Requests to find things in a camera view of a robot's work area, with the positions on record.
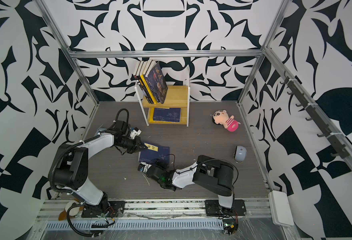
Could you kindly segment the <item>purple old man book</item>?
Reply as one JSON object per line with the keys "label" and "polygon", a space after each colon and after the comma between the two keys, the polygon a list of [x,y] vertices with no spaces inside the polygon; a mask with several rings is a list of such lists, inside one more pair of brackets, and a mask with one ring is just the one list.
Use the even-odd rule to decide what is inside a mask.
{"label": "purple old man book", "polygon": [[152,102],[154,104],[157,104],[158,103],[158,97],[157,97],[157,94],[156,94],[156,91],[155,91],[155,80],[154,80],[154,77],[153,77],[153,68],[155,66],[155,61],[153,60],[149,60],[147,61],[147,64],[145,66],[145,69],[144,69],[144,77],[145,77],[145,81],[147,83],[147,86],[149,88],[149,94],[150,94],[150,97],[152,99]]}
{"label": "purple old man book", "polygon": [[158,97],[158,103],[163,104],[166,100],[168,86],[165,81],[164,74],[162,72],[159,62],[155,63],[153,71],[153,77],[155,80],[155,91]]}

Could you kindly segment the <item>black deer antler book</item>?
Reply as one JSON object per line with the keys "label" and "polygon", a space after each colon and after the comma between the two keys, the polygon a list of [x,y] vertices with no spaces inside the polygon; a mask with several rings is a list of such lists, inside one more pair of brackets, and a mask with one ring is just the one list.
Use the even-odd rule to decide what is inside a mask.
{"label": "black deer antler book", "polygon": [[148,96],[148,94],[147,94],[147,92],[146,92],[146,87],[144,86],[144,83],[143,83],[142,78],[141,78],[141,69],[142,69],[142,66],[143,66],[144,61],[141,61],[141,62],[142,62],[142,63],[140,64],[140,71],[138,72],[138,76],[139,76],[139,80],[140,80],[140,84],[141,84],[141,90],[142,90],[143,95],[144,95],[144,97],[146,98],[146,100],[147,100],[148,102],[150,102],[150,101],[149,101],[150,98],[149,98],[149,96]]}

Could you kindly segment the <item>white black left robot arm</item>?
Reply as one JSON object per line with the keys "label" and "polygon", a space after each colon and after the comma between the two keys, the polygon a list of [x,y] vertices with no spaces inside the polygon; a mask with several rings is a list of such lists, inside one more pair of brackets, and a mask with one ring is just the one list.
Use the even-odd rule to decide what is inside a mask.
{"label": "white black left robot arm", "polygon": [[71,205],[66,211],[66,219],[70,228],[78,235],[86,238],[96,238],[101,231],[82,232],[71,221],[70,211],[74,208],[92,210],[97,216],[106,217],[110,204],[108,195],[98,189],[89,179],[89,159],[97,153],[111,147],[118,151],[125,150],[127,154],[139,153],[147,149],[141,141],[140,130],[132,129],[129,120],[120,121],[115,118],[113,124],[96,133],[95,136],[80,140],[73,145],[62,144],[56,153],[51,166],[48,180],[50,187],[56,193],[66,193],[74,196],[80,202]]}

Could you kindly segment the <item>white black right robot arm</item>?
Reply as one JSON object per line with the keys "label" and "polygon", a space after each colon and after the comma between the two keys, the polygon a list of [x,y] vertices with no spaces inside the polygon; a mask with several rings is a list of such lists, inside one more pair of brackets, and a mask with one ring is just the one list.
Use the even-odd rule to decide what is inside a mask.
{"label": "white black right robot arm", "polygon": [[218,195],[219,206],[230,210],[234,205],[234,185],[239,177],[235,165],[220,159],[200,155],[192,165],[168,171],[158,163],[140,163],[138,171],[157,182],[165,190],[176,191],[189,185],[200,187]]}

